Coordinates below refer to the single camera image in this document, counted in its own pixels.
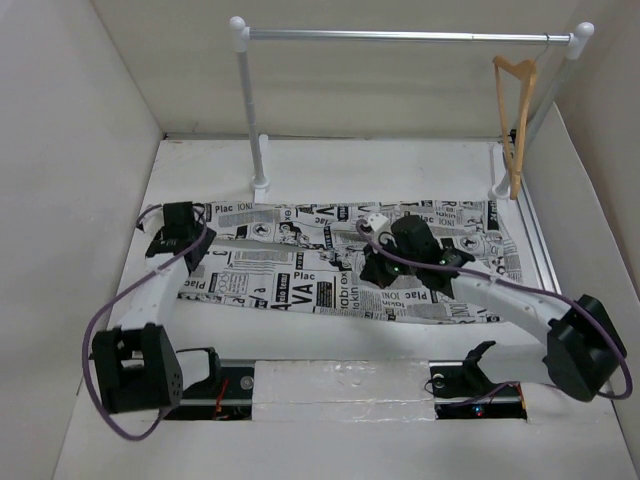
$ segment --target white tabletop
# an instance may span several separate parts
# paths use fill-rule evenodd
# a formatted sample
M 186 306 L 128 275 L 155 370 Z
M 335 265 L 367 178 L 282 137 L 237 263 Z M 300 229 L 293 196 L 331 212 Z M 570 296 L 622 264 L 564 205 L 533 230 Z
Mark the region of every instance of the white tabletop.
M 486 199 L 502 171 L 492 161 L 495 148 L 483 141 L 270 141 L 267 201 Z M 163 141 L 144 205 L 250 201 L 250 178 L 246 141 Z M 525 282 L 537 284 L 515 203 L 500 201 L 498 209 L 518 246 Z M 121 286 L 140 275 L 148 241 L 134 234 Z M 167 331 L 176 349 L 214 346 L 222 358 L 250 359 L 455 359 L 487 339 L 535 342 L 508 323 L 396 324 L 190 301 L 178 301 Z M 381 373 L 378 380 L 384 379 Z M 103 425 L 82 388 L 55 478 L 636 478 L 610 402 L 582 404 L 537 385 L 523 390 L 526 422 L 163 422 L 149 439 L 130 444 Z M 152 417 L 119 421 L 135 432 Z

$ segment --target newspaper print cloth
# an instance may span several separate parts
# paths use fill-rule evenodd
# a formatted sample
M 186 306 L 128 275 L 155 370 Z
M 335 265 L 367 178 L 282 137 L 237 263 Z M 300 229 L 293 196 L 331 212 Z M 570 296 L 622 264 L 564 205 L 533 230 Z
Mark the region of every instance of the newspaper print cloth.
M 419 215 L 443 246 L 473 254 L 492 271 L 520 282 L 516 245 L 493 201 L 384 204 L 264 205 L 214 202 L 205 218 L 216 240 L 253 240 L 298 251 L 214 244 L 179 298 L 239 307 L 344 315 L 416 323 L 498 322 L 486 309 L 457 302 L 398 277 L 387 289 L 363 282 L 363 248 L 356 221 L 379 212 L 393 223 Z

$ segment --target white wall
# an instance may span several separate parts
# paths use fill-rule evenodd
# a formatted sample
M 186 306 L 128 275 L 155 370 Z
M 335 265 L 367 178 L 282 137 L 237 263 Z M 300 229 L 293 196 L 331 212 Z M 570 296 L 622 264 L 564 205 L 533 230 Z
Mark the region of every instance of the white wall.
M 160 130 L 88 0 L 0 0 L 0 469 L 50 478 Z
M 599 31 L 585 50 L 579 70 L 559 98 L 559 107 L 580 158 L 598 195 L 636 292 L 640 285 L 640 4 L 611 2 L 600 12 Z M 610 251 L 594 252 L 607 258 Z M 622 297 L 633 291 L 618 292 Z M 636 350 L 640 316 L 617 319 Z M 632 353 L 640 371 L 640 357 Z M 638 393 L 616 410 L 636 469 L 640 467 L 640 402 Z
M 93 1 L 164 131 L 206 133 L 246 132 L 228 28 L 233 15 L 265 28 L 562 33 L 575 26 L 567 24 L 579 4 Z M 503 54 L 517 62 L 543 50 L 478 44 L 252 43 L 258 124 L 262 131 L 285 135 L 497 137 L 491 59 Z M 541 66 L 549 58 L 551 52 L 541 58 Z M 541 91 L 550 73 L 543 72 Z M 517 92 L 510 92 L 515 107 Z

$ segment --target purple cable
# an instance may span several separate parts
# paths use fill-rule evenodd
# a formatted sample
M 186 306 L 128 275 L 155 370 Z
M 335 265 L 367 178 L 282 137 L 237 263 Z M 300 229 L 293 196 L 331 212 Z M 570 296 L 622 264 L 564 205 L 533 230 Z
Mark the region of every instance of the purple cable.
M 633 392 L 633 379 L 631 378 L 631 372 L 629 371 L 629 366 L 627 365 L 627 361 L 625 360 L 624 355 L 616 345 L 616 342 L 611 338 L 611 335 L 609 335 L 609 333 L 602 327 L 602 325 L 600 325 L 600 323 L 598 323 L 598 321 L 595 318 L 593 318 L 593 316 L 589 312 L 587 312 L 584 308 L 582 308 L 582 306 L 580 306 L 578 302 L 571 300 L 570 298 L 565 297 L 564 295 L 561 295 L 556 292 L 548 292 L 546 290 L 541 290 L 539 288 L 527 287 L 517 283 L 508 282 L 501 278 L 496 278 L 493 275 L 489 275 L 483 272 L 478 272 L 476 270 L 471 270 L 468 268 L 450 267 L 446 265 L 431 265 L 428 263 L 420 263 L 420 262 L 414 262 L 412 260 L 406 260 L 402 257 L 398 257 L 397 255 L 387 252 L 382 248 L 381 245 L 377 244 L 374 240 L 372 240 L 371 237 L 367 235 L 367 233 L 363 230 L 363 227 L 365 226 L 366 223 L 367 221 L 363 218 L 359 219 L 356 222 L 356 230 L 360 234 L 360 237 L 362 237 L 362 239 L 365 242 L 367 242 L 367 244 L 371 248 L 373 248 L 376 252 L 382 254 L 383 256 L 387 257 L 390 260 L 393 260 L 394 262 L 400 263 L 402 265 L 407 265 L 409 267 L 421 268 L 424 270 L 433 270 L 436 272 L 463 273 L 466 275 L 473 275 L 476 277 L 480 277 L 484 280 L 489 280 L 489 281 L 495 280 L 496 283 L 500 285 L 504 285 L 505 287 L 513 288 L 514 290 L 520 290 L 522 292 L 534 293 L 538 295 L 545 295 L 547 297 L 555 298 L 557 300 L 560 300 L 566 303 L 567 305 L 572 307 L 574 310 L 576 310 L 580 315 L 582 315 L 591 324 L 591 326 L 598 332 L 598 334 L 602 337 L 604 342 L 607 344 L 607 347 L 613 352 L 613 355 L 616 357 L 616 361 L 620 365 L 622 374 L 624 375 L 625 390 L 623 393 L 621 393 L 620 395 L 616 395 L 614 393 L 598 392 L 598 396 L 608 398 L 610 400 L 624 400 L 631 396 L 631 393 Z M 501 384 L 502 386 L 500 388 L 504 388 L 504 385 L 507 385 L 509 383 L 512 383 L 512 382 Z M 489 394 L 483 395 L 482 397 L 476 398 L 474 400 L 476 401 L 482 400 L 483 398 L 491 396 L 492 394 L 493 393 L 490 392 Z
M 138 223 L 140 223 L 140 221 L 145 217 L 145 215 L 147 215 L 149 212 L 151 212 L 153 210 L 156 210 L 156 209 L 158 209 L 160 207 L 161 207 L 161 205 L 154 205 L 152 207 L 147 208 L 144 212 L 142 212 L 142 214 L 136 220 L 136 225 Z M 200 245 L 202 243 L 202 241 L 205 239 L 205 237 L 207 235 L 207 224 L 206 224 L 206 222 L 203 221 L 204 220 L 203 217 L 204 217 L 204 212 L 200 213 L 200 215 L 198 217 L 198 221 L 202 225 L 202 232 L 200 232 L 200 236 L 198 237 L 198 239 L 195 242 L 193 242 L 191 245 L 189 245 L 187 248 L 185 248 L 181 252 L 177 253 L 174 257 L 172 257 L 169 260 L 167 260 L 166 262 L 164 262 L 162 265 L 160 265 L 158 267 L 157 270 L 149 272 L 144 277 L 142 277 L 140 280 L 138 280 L 137 282 L 134 282 L 133 284 L 129 285 L 122 292 L 118 293 L 115 297 L 113 297 L 113 299 L 111 299 L 109 302 L 104 304 L 96 312 L 96 314 L 91 318 L 91 320 L 89 321 L 89 324 L 87 325 L 87 329 L 84 332 L 84 338 L 82 339 L 82 376 L 84 377 L 84 382 L 85 382 L 85 385 L 87 387 L 87 391 L 89 392 L 89 397 L 91 398 L 91 401 L 93 402 L 93 405 L 96 407 L 96 410 L 98 411 L 98 413 L 100 414 L 102 419 L 105 421 L 105 423 L 107 425 L 109 425 L 109 427 L 111 427 L 111 429 L 114 432 L 116 432 L 118 435 L 120 435 L 125 440 L 129 440 L 131 442 L 139 442 L 140 440 L 144 440 L 145 438 L 147 438 L 149 435 L 151 435 L 153 433 L 153 431 L 160 424 L 160 421 L 165 417 L 165 415 L 167 413 L 169 413 L 170 410 L 160 409 L 160 411 L 158 412 L 158 417 L 154 420 L 154 422 L 151 424 L 149 429 L 146 432 L 144 432 L 144 433 L 142 433 L 140 435 L 133 435 L 133 434 L 123 430 L 122 427 L 120 427 L 120 425 L 118 425 L 111 418 L 111 416 L 109 415 L 109 412 L 107 412 L 107 410 L 104 408 L 104 406 L 102 405 L 102 402 L 100 401 L 100 397 L 98 396 L 98 393 L 96 392 L 96 388 L 93 385 L 93 380 L 91 378 L 91 368 L 89 366 L 89 346 L 90 346 L 90 343 L 91 343 L 91 334 L 93 333 L 93 329 L 95 328 L 96 324 L 98 323 L 98 320 L 100 320 L 100 318 L 105 313 L 110 313 L 111 309 L 113 308 L 113 306 L 116 303 L 118 303 L 124 297 L 129 295 L 136 288 L 140 287 L 142 284 L 148 282 L 153 277 L 155 277 L 158 274 L 158 270 L 164 270 L 168 266 L 172 265 L 173 263 L 175 263 L 178 260 L 180 260 L 181 258 L 183 258 L 185 255 L 187 255 L 190 252 L 192 252 L 193 250 L 195 250 L 198 247 L 198 245 Z

